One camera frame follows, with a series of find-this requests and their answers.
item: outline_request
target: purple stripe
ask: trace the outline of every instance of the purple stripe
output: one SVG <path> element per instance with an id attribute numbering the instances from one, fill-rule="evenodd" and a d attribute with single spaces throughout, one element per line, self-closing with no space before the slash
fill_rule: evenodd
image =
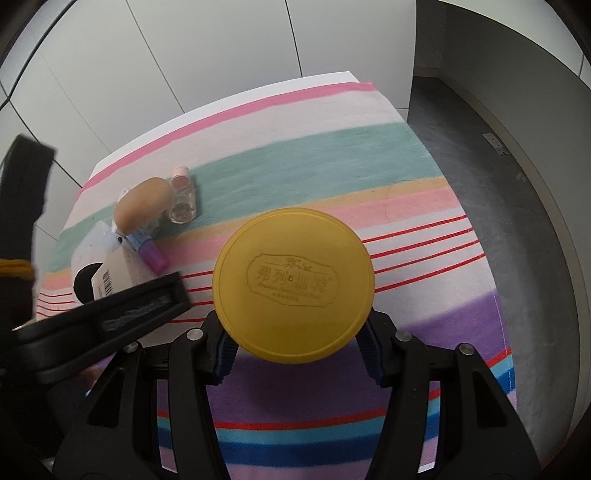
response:
<path id="1" fill-rule="evenodd" d="M 496 292 L 458 310 L 412 325 L 408 330 L 423 342 L 442 348 L 471 343 L 485 361 L 509 347 L 509 340 L 503 336 L 501 302 Z"/>
<path id="2" fill-rule="evenodd" d="M 455 348 L 474 344 L 485 360 L 504 351 L 496 294 L 414 325 L 410 330 L 431 345 Z M 328 419 L 385 408 L 389 389 L 369 378 L 355 341 L 328 358 L 281 365 L 252 355 L 237 357 L 223 384 L 207 389 L 213 419 L 280 423 Z M 159 408 L 167 409 L 159 389 Z"/>
<path id="3" fill-rule="evenodd" d="M 270 468 L 252 465 L 228 465 L 233 480 L 359 480 L 365 478 L 370 460 L 321 465 L 308 468 Z"/>

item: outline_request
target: purple cap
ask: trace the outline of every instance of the purple cap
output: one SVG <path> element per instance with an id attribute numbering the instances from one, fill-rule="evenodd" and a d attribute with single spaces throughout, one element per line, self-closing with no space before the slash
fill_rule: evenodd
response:
<path id="1" fill-rule="evenodd" d="M 170 266 L 168 258 L 158 250 L 153 240 L 144 242 L 139 248 L 138 254 L 156 275 L 160 275 Z"/>

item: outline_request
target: gray floor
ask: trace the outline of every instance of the gray floor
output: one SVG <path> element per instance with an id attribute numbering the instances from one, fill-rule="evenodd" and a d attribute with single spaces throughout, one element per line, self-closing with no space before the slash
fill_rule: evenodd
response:
<path id="1" fill-rule="evenodd" d="M 511 155 L 439 79 L 415 77 L 408 124 L 464 207 L 488 262 L 515 362 L 517 411 L 542 463 L 566 438 L 579 377 L 579 328 L 556 233 Z"/>

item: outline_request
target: pink bottle cap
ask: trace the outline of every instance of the pink bottle cap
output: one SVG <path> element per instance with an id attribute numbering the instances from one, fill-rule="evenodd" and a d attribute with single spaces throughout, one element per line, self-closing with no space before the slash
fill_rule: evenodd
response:
<path id="1" fill-rule="evenodd" d="M 191 175 L 189 174 L 189 168 L 185 166 L 173 168 L 173 178 L 170 180 L 170 184 L 174 189 L 183 189 L 189 186 L 189 180 Z"/>

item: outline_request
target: yellow cable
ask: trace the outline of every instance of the yellow cable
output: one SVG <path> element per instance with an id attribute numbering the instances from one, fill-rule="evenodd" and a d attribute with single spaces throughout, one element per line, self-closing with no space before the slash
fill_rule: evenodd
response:
<path id="1" fill-rule="evenodd" d="M 35 281 L 35 269 L 27 260 L 6 260 L 0 258 L 0 277 L 21 278 L 25 281 Z"/>

